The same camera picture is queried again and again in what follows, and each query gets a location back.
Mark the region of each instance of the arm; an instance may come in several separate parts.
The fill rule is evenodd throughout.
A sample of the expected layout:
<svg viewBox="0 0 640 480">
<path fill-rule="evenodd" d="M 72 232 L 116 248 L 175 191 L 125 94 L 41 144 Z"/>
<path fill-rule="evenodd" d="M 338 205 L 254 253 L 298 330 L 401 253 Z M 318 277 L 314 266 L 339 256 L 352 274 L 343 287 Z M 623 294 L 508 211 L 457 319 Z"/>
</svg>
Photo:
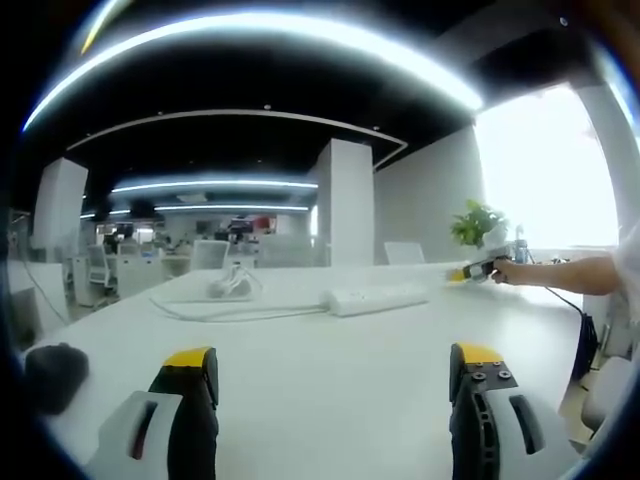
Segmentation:
<svg viewBox="0 0 640 480">
<path fill-rule="evenodd" d="M 496 283 L 561 288 L 587 295 L 607 295 L 622 285 L 611 256 L 592 257 L 557 265 L 519 265 L 496 260 Z"/>
</svg>

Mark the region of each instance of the power strip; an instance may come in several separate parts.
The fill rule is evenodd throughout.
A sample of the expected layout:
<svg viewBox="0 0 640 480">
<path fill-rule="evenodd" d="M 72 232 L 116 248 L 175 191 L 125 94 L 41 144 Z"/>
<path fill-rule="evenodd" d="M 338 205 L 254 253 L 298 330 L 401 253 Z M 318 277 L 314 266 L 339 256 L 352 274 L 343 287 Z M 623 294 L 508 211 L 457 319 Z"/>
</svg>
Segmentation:
<svg viewBox="0 0 640 480">
<path fill-rule="evenodd" d="M 332 315 L 349 317 L 426 303 L 427 289 L 416 283 L 329 290 L 323 295 Z"/>
</svg>

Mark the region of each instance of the black ceiling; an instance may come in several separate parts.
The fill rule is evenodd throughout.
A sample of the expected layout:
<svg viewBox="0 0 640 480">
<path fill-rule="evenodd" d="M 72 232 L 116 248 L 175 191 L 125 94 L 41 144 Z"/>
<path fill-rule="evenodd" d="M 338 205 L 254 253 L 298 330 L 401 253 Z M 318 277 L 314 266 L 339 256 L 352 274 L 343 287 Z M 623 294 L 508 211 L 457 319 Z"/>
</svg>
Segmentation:
<svg viewBox="0 0 640 480">
<path fill-rule="evenodd" d="M 415 3 L 324 2 L 321 13 L 355 17 L 361 24 L 428 53 L 430 42 L 491 2 Z M 461 6 L 467 3 L 473 6 Z M 88 56 L 117 39 L 211 13 L 210 5 L 195 0 L 134 1 L 105 28 Z M 295 13 L 317 10 L 310 3 L 270 2 L 272 9 L 278 6 Z M 265 4 L 226 2 L 217 4 L 215 11 L 257 7 Z M 78 57 L 78 38 L 79 34 L 61 58 L 56 78 L 85 60 Z M 515 39 L 470 65 L 444 59 L 448 60 L 491 104 L 513 91 L 563 78 L 571 69 L 587 65 L 588 55 L 576 32 L 546 28 Z M 380 133 L 408 143 L 403 155 L 472 121 L 469 112 L 449 99 L 378 61 L 277 34 L 225 38 L 205 34 L 161 41 L 123 55 L 81 83 L 80 88 L 56 99 L 24 136 L 17 153 L 17 181 L 25 187 L 13 192 L 15 206 L 32 208 L 41 169 L 61 156 L 88 167 L 87 189 L 95 199 L 132 175 L 189 171 L 305 174 L 332 137 L 371 145 L 374 163 L 397 146 L 313 122 L 201 116 L 126 128 L 67 151 L 88 135 L 145 117 L 207 109 L 264 110 L 269 105 L 272 112 L 379 128 Z M 42 88 L 48 90 L 54 84 Z"/>
</svg>

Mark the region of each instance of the green plant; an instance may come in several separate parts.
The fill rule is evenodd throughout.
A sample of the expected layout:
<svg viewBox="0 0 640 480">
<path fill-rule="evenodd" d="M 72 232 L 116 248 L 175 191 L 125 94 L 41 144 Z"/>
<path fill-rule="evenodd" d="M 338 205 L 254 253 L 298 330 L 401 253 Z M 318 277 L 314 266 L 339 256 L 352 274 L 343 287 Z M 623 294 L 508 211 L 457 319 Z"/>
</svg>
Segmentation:
<svg viewBox="0 0 640 480">
<path fill-rule="evenodd" d="M 508 226 L 504 213 L 493 210 L 475 200 L 467 200 L 469 213 L 454 215 L 456 221 L 451 225 L 451 233 L 460 245 L 482 247 L 482 236 L 497 225 Z"/>
</svg>

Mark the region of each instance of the white sleeve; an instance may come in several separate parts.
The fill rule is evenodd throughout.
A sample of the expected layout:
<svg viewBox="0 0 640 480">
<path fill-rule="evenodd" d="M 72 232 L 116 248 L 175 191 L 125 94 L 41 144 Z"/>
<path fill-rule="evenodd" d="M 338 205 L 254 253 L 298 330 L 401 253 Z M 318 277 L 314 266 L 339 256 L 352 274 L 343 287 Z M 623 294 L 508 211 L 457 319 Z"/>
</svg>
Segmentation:
<svg viewBox="0 0 640 480">
<path fill-rule="evenodd" d="M 640 322 L 640 223 L 613 252 L 613 265 L 629 300 L 631 322 Z"/>
</svg>

